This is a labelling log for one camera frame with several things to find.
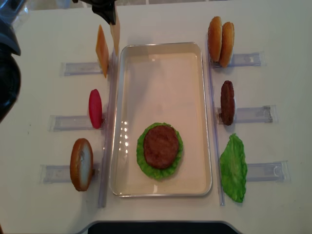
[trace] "green lettuce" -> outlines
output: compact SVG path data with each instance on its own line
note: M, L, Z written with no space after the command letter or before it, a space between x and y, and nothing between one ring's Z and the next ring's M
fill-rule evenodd
M145 161L145 157L144 157L144 147L143 147L143 143L144 143L144 139L145 136L147 134L147 132L159 125L168 125L170 127L172 127L170 124L167 123L153 123L151 126L149 126L148 128L146 128L143 132L143 134L138 138L137 140L137 146L136 146L136 161L138 163L138 165L140 166L141 170L148 176L151 177L153 179L164 179L166 177L171 176L173 173L175 173L176 168L182 158L182 152L183 152L183 142L181 139L181 136L179 134L179 132L175 129L175 134L177 136L177 140L179 142L179 149L176 155L176 158L173 162L173 164L166 168L166 169L157 169L154 168L150 165L147 164L147 162Z
M234 201L243 202L247 164L244 144L236 134L230 135L230 140L220 157L220 169L223 191Z

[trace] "tomato slice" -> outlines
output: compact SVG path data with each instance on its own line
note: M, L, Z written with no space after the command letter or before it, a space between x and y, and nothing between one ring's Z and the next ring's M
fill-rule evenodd
M94 128L100 128L102 125L102 101L97 89L90 93L89 97L89 116Z

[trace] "food tray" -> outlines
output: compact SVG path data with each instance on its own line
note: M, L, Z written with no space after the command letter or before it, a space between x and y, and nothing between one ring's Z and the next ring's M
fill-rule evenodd
M184 144L174 175L157 181L137 164L137 139L155 122ZM115 195L205 195L212 175L202 56L192 42L128 46L121 52L110 188Z

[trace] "tray rim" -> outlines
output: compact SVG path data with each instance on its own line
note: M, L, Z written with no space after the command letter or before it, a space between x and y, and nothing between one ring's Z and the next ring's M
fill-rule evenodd
M200 51L200 71L201 74L199 74L202 77L202 82L203 82L203 87L202 87L202 91L203 91L203 96L204 96L204 106L205 106L205 126L206 126L206 139L207 139L207 146L208 146L208 161L209 161L209 169L210 169L210 185L207 187L207 190L205 190L203 193L199 193L199 194L136 194L136 195L120 195L118 193L116 193L112 187L112 179L111 179L111 175L112 175L112 162L113 162L113 154L114 154L114 144L115 141L113 139L113 147L112 147L112 152L111 152L111 156L110 156L110 170L109 170L109 188L112 191L112 193L115 196L118 197L183 197L183 196L190 196L190 197L196 197L196 196L205 196L212 188L212 184L213 184L213 178L212 178L212 166L211 166L211 156L210 156L210 144L209 144L209 134L208 134L208 116L207 116L207 101L206 101L206 93L205 93L205 80L204 80L204 70L203 70L203 58L202 58L202 51L200 49L200 47L198 46L197 43L195 42L177 42L177 43L161 43L161 44L140 44L140 45L127 45L125 46L121 53L120 53L120 61L119 61L119 68L118 68L118 81L119 81L119 77L120 77L120 68L121 68L121 58L123 53L125 52L126 49L130 48L130 47L142 47L142 46L164 46L164 45L179 45L179 44L193 44L196 47L198 47L199 51ZM118 82L117 85L117 94L119 92L119 88L121 88L120 86L122 85L123 88L123 84L121 84L120 82ZM114 131L113 131L113 136L115 136L116 133L116 118L117 118L117 107L115 107L115 111L114 111Z

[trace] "cheese slice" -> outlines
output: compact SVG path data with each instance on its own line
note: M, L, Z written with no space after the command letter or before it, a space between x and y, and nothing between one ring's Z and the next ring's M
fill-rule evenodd
M120 40L120 22L116 9L115 12L116 12L116 24L112 25L112 23L110 23L109 25L111 27L111 34L114 41L115 54L116 56L118 56L119 40Z
M96 53L97 53L97 58L102 67L103 74L106 78L107 70L108 70L108 63L109 63L109 52L108 52L107 43L106 43L104 32L103 32L101 25L99 25L98 32L97 32Z

